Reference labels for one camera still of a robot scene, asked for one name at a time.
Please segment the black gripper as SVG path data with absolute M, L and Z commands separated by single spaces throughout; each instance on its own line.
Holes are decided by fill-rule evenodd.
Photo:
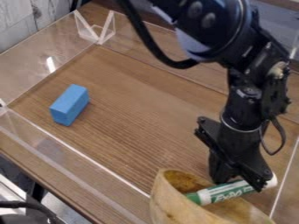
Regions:
M 241 176 L 262 192 L 274 173 L 261 153 L 258 131 L 234 130 L 206 116 L 198 118 L 198 124 L 194 134 L 210 148 L 212 182 L 225 184 Z

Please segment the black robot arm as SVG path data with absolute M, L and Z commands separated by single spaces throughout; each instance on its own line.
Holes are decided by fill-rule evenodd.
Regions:
M 198 118 L 196 137 L 210 147 L 216 184 L 241 176 L 261 191 L 274 177 L 261 151 L 270 124 L 291 104 L 289 51 L 263 29 L 249 0 L 150 0 L 174 26 L 186 54 L 229 69 L 229 99 L 214 121 Z

